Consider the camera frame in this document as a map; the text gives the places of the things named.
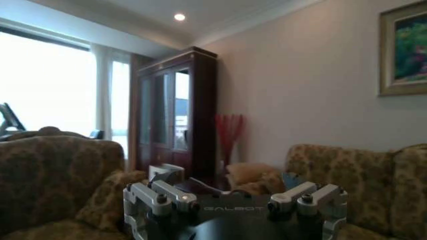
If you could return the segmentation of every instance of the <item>glass cabinet door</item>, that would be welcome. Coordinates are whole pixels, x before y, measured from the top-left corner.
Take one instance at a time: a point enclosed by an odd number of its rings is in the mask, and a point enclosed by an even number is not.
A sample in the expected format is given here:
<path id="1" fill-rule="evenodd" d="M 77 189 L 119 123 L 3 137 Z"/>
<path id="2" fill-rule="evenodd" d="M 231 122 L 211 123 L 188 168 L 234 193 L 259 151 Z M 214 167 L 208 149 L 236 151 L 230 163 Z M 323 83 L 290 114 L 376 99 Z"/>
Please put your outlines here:
<path id="1" fill-rule="evenodd" d="M 140 113 L 140 143 L 149 144 L 151 141 L 151 120 L 152 120 L 152 90 L 151 80 L 143 79 L 141 81 L 141 113 Z"/>
<path id="2" fill-rule="evenodd" d="M 175 116 L 174 116 L 174 148 L 188 149 L 190 129 L 190 70 L 188 68 L 174 72 L 175 78 Z"/>
<path id="3" fill-rule="evenodd" d="M 170 89 L 170 74 L 156 75 L 152 80 L 152 142 L 162 145 L 168 145 Z"/>

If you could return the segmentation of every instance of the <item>white curtain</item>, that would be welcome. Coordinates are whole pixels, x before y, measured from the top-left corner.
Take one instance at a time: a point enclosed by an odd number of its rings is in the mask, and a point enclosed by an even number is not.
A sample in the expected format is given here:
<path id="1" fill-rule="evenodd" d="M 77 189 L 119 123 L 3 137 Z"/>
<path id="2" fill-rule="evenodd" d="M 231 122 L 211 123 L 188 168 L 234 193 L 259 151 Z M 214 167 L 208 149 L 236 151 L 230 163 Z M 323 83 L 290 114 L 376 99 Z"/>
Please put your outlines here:
<path id="1" fill-rule="evenodd" d="M 104 139 L 112 140 L 113 62 L 129 64 L 131 54 L 95 43 L 91 44 L 91 52 L 96 58 L 96 128 L 104 131 Z"/>

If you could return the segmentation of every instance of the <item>recessed light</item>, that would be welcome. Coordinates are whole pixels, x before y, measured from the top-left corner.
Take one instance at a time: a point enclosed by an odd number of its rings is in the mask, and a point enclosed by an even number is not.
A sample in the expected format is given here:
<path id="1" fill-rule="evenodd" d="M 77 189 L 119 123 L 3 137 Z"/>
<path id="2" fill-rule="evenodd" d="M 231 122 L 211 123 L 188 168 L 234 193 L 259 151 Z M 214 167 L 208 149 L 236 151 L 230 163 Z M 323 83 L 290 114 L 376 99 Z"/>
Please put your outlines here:
<path id="1" fill-rule="evenodd" d="M 175 20 L 180 21 L 180 22 L 184 21 L 186 20 L 186 15 L 182 14 L 182 13 L 175 14 Z"/>

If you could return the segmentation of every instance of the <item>bolt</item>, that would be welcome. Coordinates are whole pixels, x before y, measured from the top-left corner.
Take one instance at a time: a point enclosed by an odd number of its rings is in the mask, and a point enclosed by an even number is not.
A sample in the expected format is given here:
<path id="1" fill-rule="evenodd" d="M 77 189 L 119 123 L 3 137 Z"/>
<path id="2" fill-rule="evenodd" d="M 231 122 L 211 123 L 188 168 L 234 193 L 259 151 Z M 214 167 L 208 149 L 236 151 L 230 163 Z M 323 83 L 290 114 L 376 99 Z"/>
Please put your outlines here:
<path id="1" fill-rule="evenodd" d="M 311 204 L 314 202 L 314 196 L 311 194 L 304 194 L 302 196 L 302 201 L 306 203 L 306 204 Z"/>
<path id="2" fill-rule="evenodd" d="M 168 201 L 168 198 L 164 194 L 159 194 L 156 198 L 158 204 L 166 204 Z"/>

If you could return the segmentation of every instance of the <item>picture frame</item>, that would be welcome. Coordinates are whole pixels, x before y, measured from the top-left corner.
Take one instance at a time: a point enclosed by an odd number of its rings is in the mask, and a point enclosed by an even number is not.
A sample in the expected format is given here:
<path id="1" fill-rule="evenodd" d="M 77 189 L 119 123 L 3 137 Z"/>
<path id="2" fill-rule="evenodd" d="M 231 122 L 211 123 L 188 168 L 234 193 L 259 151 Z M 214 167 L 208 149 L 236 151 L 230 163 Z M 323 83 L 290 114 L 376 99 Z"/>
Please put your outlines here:
<path id="1" fill-rule="evenodd" d="M 427 1 L 383 12 L 379 96 L 427 94 Z"/>

